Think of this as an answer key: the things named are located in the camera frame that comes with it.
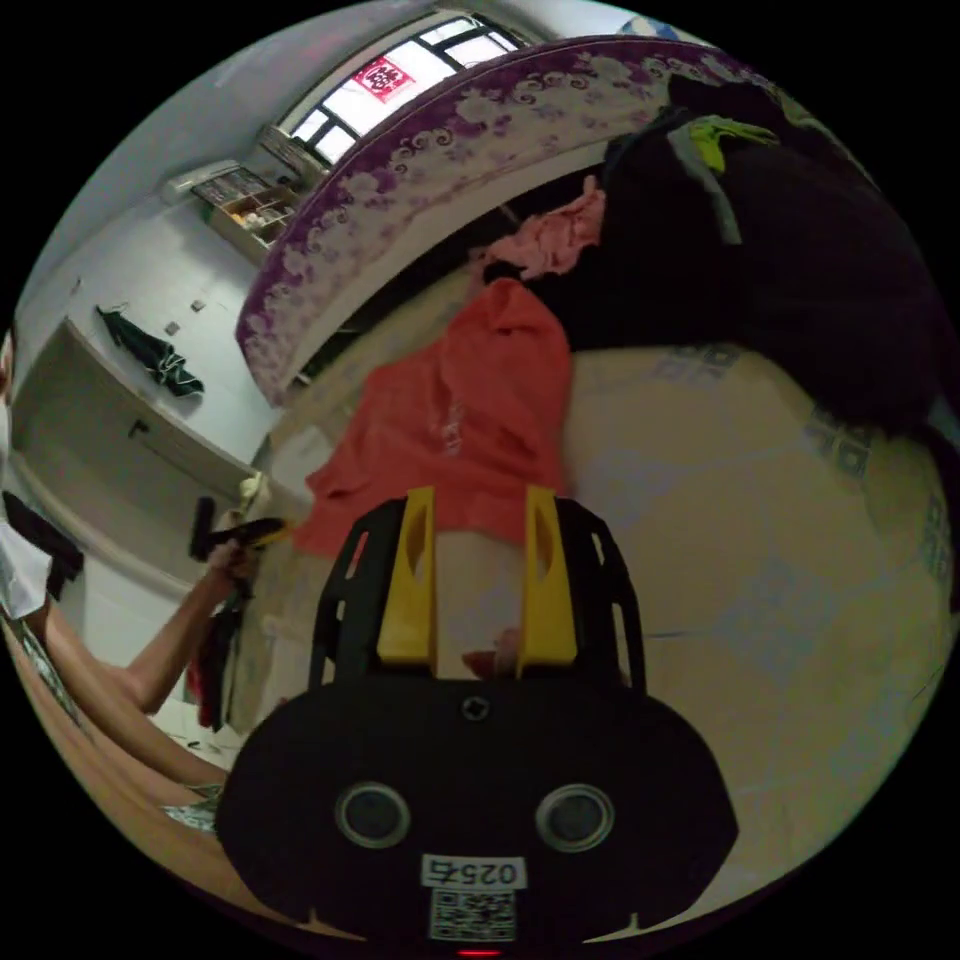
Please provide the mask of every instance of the pink cloth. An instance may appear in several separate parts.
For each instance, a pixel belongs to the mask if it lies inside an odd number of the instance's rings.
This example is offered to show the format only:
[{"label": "pink cloth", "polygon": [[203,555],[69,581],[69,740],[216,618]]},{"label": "pink cloth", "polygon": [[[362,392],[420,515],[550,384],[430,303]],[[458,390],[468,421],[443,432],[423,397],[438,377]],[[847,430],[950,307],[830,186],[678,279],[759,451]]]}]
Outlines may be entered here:
[{"label": "pink cloth", "polygon": [[607,195],[597,186],[597,178],[587,177],[583,196],[559,210],[530,217],[515,234],[487,247],[475,261],[475,279],[482,283],[483,271],[498,260],[521,267],[523,280],[569,273],[584,247],[599,244],[606,205]]}]

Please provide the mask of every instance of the number label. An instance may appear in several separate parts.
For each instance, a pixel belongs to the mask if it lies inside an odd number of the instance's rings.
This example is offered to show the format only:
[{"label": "number label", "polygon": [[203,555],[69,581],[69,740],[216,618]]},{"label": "number label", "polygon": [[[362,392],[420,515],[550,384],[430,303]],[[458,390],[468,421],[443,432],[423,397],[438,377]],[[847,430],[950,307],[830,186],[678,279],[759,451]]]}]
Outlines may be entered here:
[{"label": "number label", "polygon": [[523,857],[440,857],[424,854],[420,883],[443,890],[525,890]]}]

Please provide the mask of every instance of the yellow bracket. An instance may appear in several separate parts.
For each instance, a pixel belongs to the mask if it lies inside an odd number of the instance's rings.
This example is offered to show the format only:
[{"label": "yellow bracket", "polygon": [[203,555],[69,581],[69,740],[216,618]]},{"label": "yellow bracket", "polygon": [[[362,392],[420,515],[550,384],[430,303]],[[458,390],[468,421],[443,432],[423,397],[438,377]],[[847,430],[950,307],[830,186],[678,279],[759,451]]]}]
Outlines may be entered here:
[{"label": "yellow bracket", "polygon": [[527,667],[569,667],[577,656],[570,580],[552,490],[527,488],[523,629],[517,677]]},{"label": "yellow bracket", "polygon": [[433,487],[407,494],[377,655],[384,666],[437,672],[437,589]]},{"label": "yellow bracket", "polygon": [[295,523],[285,523],[279,530],[275,533],[268,533],[265,537],[261,537],[259,540],[254,540],[250,544],[254,549],[260,547],[265,547],[267,544],[276,543],[278,540],[286,540],[294,530],[296,530],[297,525]]}]

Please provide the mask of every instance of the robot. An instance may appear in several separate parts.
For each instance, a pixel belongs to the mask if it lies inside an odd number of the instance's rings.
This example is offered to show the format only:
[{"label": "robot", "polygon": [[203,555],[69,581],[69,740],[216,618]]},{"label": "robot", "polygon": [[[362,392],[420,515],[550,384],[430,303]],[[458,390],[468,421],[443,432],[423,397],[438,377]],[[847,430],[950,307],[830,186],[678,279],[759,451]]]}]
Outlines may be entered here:
[{"label": "robot", "polygon": [[529,488],[516,675],[438,680],[433,503],[413,490],[354,525],[309,689],[251,734],[223,791],[227,857],[298,923],[421,952],[569,950],[682,913],[737,821],[707,744],[647,692],[606,524]]}]

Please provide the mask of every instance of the qr code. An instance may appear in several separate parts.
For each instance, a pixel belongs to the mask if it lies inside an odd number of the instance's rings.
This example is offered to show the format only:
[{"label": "qr code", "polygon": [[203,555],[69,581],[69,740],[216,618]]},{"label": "qr code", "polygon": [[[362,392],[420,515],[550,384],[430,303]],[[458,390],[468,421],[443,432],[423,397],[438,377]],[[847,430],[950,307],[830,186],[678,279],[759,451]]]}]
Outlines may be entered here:
[{"label": "qr code", "polygon": [[512,891],[467,893],[434,890],[430,912],[432,940],[473,943],[510,942],[517,937],[517,908]]}]

